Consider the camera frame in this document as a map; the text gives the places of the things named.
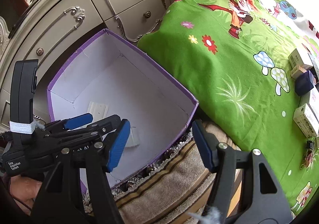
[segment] black device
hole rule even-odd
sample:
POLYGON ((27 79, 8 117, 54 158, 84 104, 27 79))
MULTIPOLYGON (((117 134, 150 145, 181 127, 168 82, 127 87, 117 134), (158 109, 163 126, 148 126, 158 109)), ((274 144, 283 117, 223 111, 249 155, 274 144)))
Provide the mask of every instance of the black device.
MULTIPOLYGON (((11 104, 15 101, 16 106, 12 107, 11 121, 26 124, 33 121, 36 65, 37 60, 16 62, 10 101, 11 104)), ((26 218, 24 223, 124 223, 105 173, 117 166, 130 133, 130 125, 128 120, 121 121, 119 116, 113 115, 86 128, 72 130, 90 119, 90 115, 85 114, 46 124, 43 130, 36 128, 32 134, 7 135, 10 137, 9 146, 2 156, 2 163, 8 175, 48 171, 32 208, 31 218, 18 212, 20 209, 13 205, 15 203, 8 192, 4 193, 0 182, 0 194, 18 212, 16 217, 20 220, 26 218), (87 170, 94 217, 84 212, 79 168, 87 170)), ((220 212, 222 224, 286 224, 292 220, 282 188, 258 149, 251 152, 233 150, 227 144, 220 143, 213 134, 207 133, 199 120, 193 122, 192 128, 205 167, 211 173, 217 173, 202 216, 215 207, 220 212), (237 168, 243 169, 239 211, 227 218, 237 168)))

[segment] open box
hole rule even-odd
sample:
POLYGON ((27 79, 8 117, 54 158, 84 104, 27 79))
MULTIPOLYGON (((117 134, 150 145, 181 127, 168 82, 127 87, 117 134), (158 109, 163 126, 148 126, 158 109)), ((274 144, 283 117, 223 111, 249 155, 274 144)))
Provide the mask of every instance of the open box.
MULTIPOLYGON (((107 116, 128 119, 140 140, 124 149, 107 178, 110 187, 157 159, 185 131, 196 98, 162 67, 120 36, 104 29, 84 43, 47 87, 51 121, 108 105, 107 116)), ((81 180, 86 185, 86 176, 81 180)))

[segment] drawer knob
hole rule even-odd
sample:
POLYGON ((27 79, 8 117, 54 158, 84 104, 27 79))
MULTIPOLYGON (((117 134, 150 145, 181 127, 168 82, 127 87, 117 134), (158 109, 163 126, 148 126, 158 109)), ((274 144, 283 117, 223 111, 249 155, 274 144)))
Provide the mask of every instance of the drawer knob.
POLYGON ((44 53, 43 48, 37 48, 36 53, 37 53, 37 55, 38 55, 38 56, 42 56, 42 55, 43 55, 43 53, 44 53))
POLYGON ((150 11, 147 11, 147 12, 144 13, 144 17, 145 17, 146 19, 150 18, 151 15, 152 15, 152 14, 151 14, 150 11))

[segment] silver screw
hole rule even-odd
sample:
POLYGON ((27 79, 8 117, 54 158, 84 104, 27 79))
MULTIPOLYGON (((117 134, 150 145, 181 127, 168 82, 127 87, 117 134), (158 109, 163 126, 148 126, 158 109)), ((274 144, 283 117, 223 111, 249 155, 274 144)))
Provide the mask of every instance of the silver screw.
POLYGON ((102 148, 102 147, 103 147, 103 143, 102 143, 102 142, 96 142, 96 143, 94 144, 94 147, 95 147, 95 148, 102 148))
POLYGON ((218 146, 222 149, 226 149, 228 147, 228 145, 224 142, 219 143, 218 146))
POLYGON ((256 156, 259 156, 261 154, 261 151, 257 148, 254 148, 253 149, 253 153, 256 155, 256 156))
POLYGON ((70 149, 68 147, 65 147, 64 149, 61 150, 61 153, 66 155, 70 152, 70 149))

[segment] bed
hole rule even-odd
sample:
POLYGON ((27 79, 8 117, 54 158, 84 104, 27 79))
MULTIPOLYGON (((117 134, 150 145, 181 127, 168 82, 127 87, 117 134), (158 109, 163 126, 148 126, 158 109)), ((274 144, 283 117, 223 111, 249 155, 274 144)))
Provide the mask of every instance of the bed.
POLYGON ((287 0, 176 0, 138 47, 192 92, 236 145, 263 152, 297 215, 317 189, 319 166, 300 168, 307 139, 292 120, 300 97, 288 56, 307 48, 318 58, 318 37, 287 0))

